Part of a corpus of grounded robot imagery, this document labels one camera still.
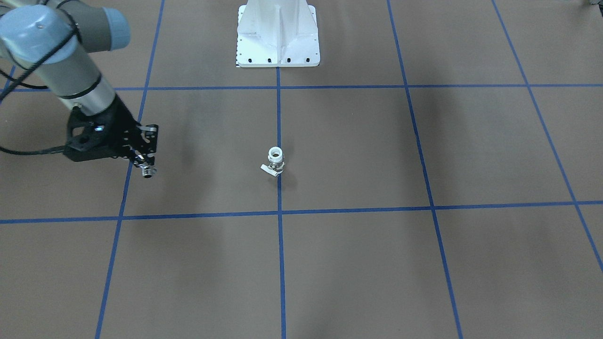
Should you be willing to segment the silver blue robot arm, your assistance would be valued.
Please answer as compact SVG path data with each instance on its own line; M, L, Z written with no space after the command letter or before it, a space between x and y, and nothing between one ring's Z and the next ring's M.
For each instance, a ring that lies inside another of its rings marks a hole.
M125 48L130 25L118 9L93 7L81 0L5 0L1 6L1 57L22 69L9 82L33 89L25 81L35 74L41 89L51 91L70 110L63 146L37 151L1 148L15 156L61 153L74 162L122 158L142 171L155 172L159 127L142 125L90 57L94 52Z

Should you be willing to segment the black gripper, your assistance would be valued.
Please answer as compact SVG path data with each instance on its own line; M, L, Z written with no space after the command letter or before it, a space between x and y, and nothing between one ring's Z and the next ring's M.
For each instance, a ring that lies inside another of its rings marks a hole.
M94 157L128 158L140 169L155 169L155 153L159 139L159 125L140 125L120 97L115 97L107 109L94 116L98 139Z

